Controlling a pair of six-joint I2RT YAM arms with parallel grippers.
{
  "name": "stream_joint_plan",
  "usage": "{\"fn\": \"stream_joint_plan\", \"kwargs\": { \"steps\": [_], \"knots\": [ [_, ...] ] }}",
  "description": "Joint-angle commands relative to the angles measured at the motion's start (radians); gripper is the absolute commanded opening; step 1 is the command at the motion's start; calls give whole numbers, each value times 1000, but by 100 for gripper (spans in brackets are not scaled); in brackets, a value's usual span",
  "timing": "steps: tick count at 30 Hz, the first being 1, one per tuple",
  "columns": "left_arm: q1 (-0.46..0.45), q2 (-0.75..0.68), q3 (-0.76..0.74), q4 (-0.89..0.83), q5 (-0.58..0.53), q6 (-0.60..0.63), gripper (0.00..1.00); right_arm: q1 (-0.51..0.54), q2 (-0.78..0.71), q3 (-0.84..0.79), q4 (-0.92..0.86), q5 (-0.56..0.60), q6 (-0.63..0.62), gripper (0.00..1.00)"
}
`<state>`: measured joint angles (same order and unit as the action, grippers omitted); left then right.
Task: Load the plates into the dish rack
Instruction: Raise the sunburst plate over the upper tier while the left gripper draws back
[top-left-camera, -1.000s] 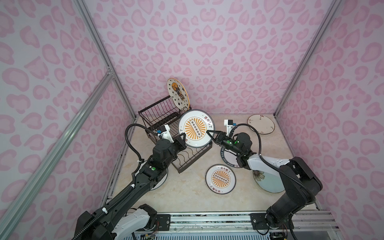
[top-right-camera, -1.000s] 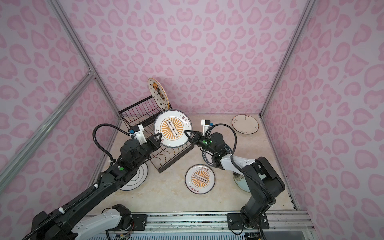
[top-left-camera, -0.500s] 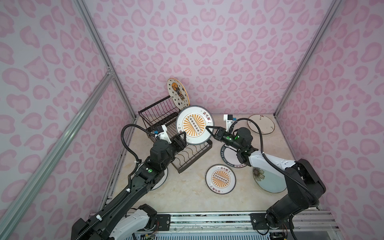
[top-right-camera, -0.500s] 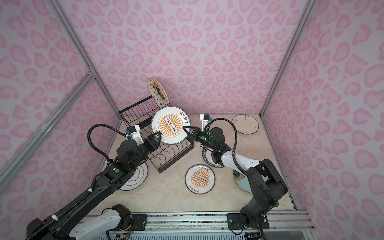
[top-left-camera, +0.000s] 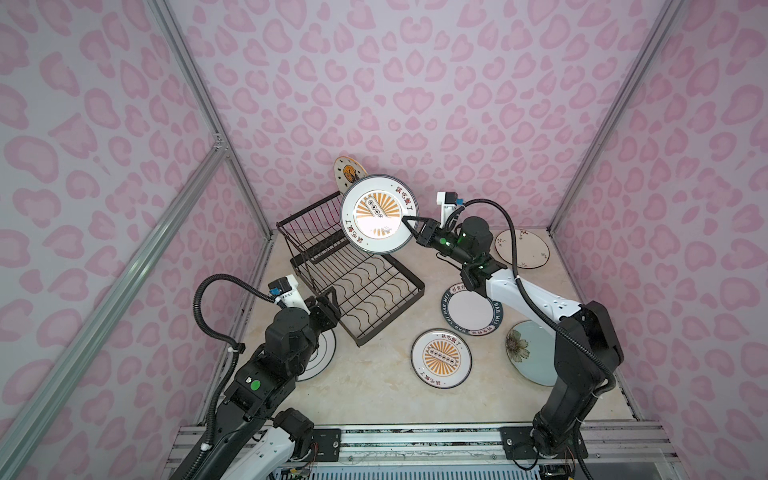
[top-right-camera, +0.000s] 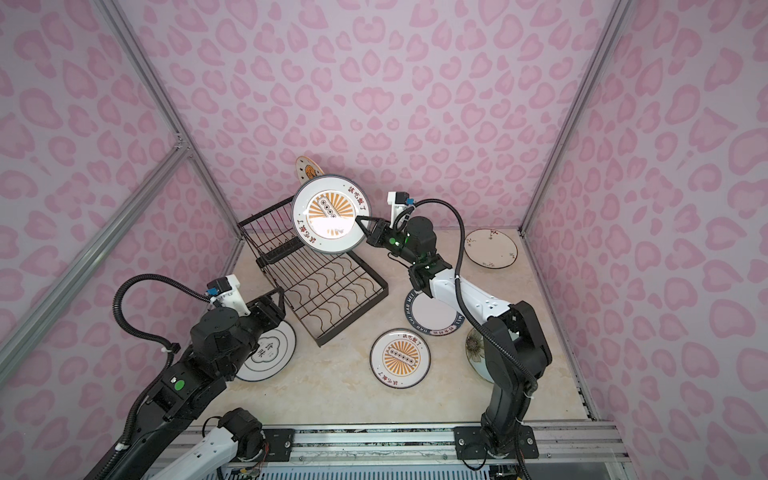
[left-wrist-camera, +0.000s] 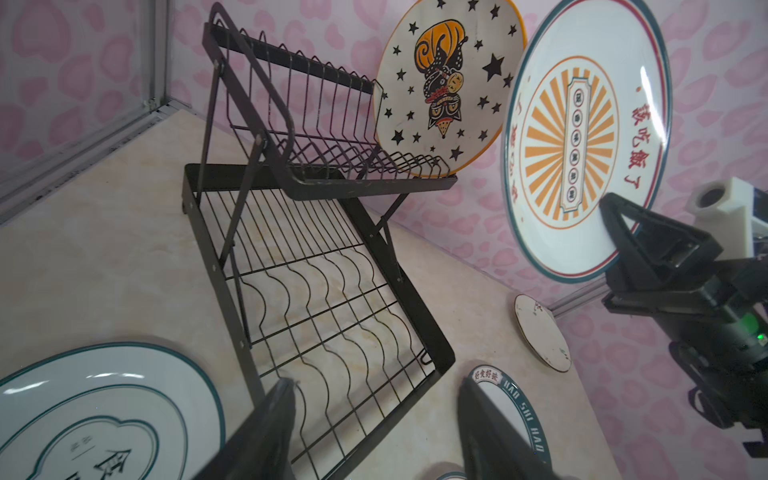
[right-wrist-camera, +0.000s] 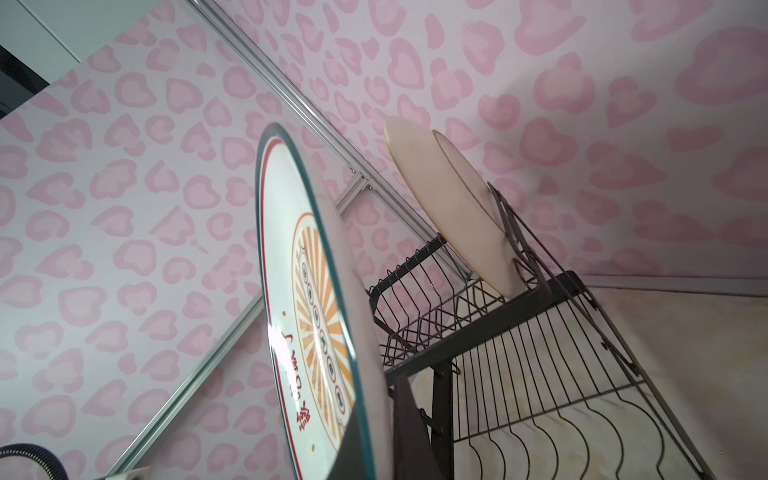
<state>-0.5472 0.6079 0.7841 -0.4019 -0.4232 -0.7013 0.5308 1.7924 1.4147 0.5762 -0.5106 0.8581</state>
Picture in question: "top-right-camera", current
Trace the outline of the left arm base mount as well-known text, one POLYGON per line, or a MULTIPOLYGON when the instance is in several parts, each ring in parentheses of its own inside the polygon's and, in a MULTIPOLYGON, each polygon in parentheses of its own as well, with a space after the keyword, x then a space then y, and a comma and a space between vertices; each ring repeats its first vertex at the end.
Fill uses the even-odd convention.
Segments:
POLYGON ((284 463, 291 457, 295 429, 254 429, 237 436, 235 458, 241 462, 284 463))

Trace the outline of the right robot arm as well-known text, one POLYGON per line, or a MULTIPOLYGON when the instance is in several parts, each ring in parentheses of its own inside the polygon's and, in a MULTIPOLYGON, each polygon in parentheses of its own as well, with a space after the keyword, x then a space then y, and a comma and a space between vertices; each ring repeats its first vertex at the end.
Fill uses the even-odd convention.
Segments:
POLYGON ((485 451, 497 458, 524 461, 524 418, 552 353, 535 309, 529 303, 500 300, 460 275, 463 256, 454 265, 437 251, 432 222, 411 218, 402 229, 386 219, 359 216, 366 243, 405 261, 415 290, 451 307, 481 335, 486 368, 493 381, 491 400, 481 416, 485 451))

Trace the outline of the cream star cartoon plate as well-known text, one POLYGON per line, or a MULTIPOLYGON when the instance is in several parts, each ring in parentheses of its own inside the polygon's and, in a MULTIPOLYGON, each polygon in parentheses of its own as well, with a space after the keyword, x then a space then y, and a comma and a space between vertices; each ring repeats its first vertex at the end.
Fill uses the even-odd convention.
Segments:
POLYGON ((302 184, 325 174, 324 170, 314 160, 306 156, 297 157, 295 167, 299 181, 302 184))

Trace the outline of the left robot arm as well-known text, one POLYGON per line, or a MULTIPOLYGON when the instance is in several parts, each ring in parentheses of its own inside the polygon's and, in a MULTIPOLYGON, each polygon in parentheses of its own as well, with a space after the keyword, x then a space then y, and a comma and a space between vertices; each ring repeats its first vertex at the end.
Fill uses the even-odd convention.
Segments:
POLYGON ((180 359, 139 395, 123 434, 86 474, 88 479, 140 479, 172 442, 197 420, 258 349, 260 337, 286 317, 277 287, 248 302, 247 315, 223 304, 190 330, 180 359))

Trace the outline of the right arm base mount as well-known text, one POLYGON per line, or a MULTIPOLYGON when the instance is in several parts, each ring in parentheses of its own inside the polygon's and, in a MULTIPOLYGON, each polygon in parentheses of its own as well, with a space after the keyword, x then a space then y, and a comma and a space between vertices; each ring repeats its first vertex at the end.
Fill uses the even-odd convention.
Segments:
POLYGON ((530 426, 518 425, 495 436, 481 426, 459 426, 452 429, 456 456, 460 460, 516 460, 521 453, 524 460, 538 459, 539 448, 530 426))

